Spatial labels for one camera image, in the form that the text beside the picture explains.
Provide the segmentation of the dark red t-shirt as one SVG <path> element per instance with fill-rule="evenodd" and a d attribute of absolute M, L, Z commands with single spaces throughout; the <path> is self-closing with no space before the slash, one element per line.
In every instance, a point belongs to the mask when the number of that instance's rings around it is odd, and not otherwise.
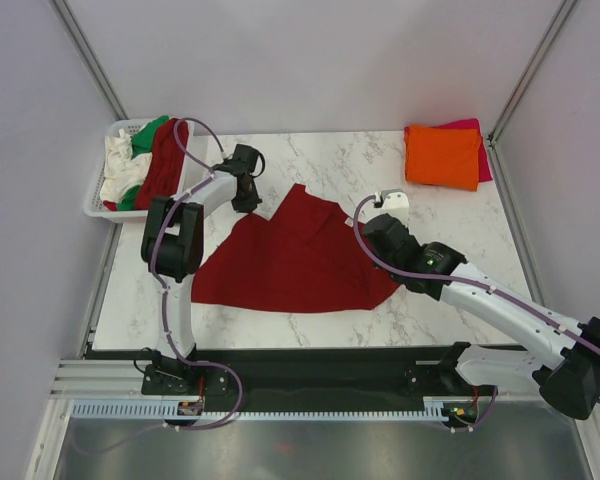
<path fill-rule="evenodd" d="M 294 185 L 270 219 L 250 214 L 195 274 L 191 299 L 264 312 L 372 310 L 398 288 L 372 265 L 348 215 Z"/>

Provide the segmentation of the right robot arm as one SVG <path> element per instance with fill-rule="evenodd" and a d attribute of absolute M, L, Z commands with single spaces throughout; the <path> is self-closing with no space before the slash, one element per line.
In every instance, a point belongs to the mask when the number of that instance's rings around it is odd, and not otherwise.
<path fill-rule="evenodd" d="M 437 371 L 445 391 L 457 394 L 470 385 L 536 391 L 577 420 L 588 419 L 600 404 L 600 318 L 579 321 L 521 297 L 447 245 L 419 244 L 389 214 L 355 226 L 354 233 L 394 281 L 478 317 L 519 344 L 517 350 L 456 344 Z"/>

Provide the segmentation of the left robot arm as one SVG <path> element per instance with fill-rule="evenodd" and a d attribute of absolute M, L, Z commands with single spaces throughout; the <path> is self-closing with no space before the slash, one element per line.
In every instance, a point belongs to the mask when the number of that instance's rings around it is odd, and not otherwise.
<path fill-rule="evenodd" d="M 203 260 L 204 221 L 225 204 L 240 214 L 254 212 L 262 203 L 255 179 L 265 166 L 259 150 L 238 144 L 232 155 L 193 187 L 175 197 L 157 196 L 150 203 L 141 258 L 160 296 L 160 336 L 155 349 L 174 359 L 164 379 L 178 393 L 191 392 L 200 378 L 198 367 L 191 363 L 196 350 L 191 290 Z"/>

